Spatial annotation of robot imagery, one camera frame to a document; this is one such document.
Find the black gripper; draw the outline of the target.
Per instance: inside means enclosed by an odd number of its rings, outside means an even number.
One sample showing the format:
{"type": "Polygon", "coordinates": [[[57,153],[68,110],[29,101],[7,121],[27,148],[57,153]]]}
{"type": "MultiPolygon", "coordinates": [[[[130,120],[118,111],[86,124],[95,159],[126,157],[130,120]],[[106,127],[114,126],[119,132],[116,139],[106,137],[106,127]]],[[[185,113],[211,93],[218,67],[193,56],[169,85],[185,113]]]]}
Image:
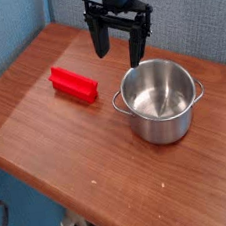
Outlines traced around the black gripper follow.
{"type": "Polygon", "coordinates": [[[108,28],[129,32],[131,67],[136,68],[144,56],[150,35],[153,7],[140,0],[82,0],[96,55],[104,58],[110,50],[108,28]]]}

